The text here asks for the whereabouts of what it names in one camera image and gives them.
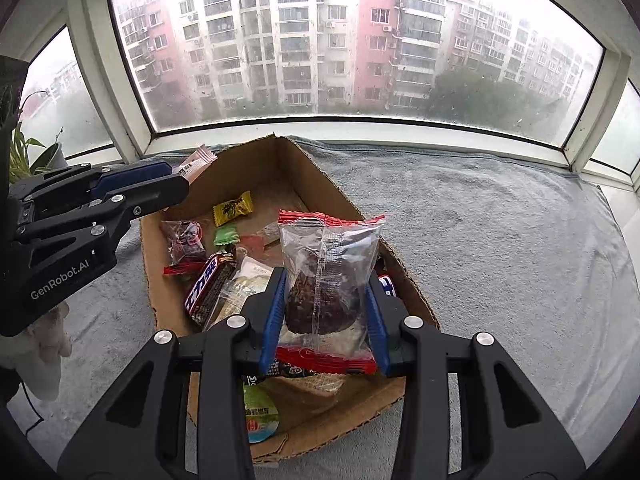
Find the white gloved left hand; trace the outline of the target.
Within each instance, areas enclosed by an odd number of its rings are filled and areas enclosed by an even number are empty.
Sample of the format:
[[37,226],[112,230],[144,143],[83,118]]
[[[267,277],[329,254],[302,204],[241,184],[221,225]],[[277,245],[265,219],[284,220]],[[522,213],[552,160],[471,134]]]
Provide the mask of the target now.
[[1,367],[17,372],[30,392],[41,401],[58,397],[61,360],[72,354],[64,321],[70,313],[65,301],[13,337],[1,337]]

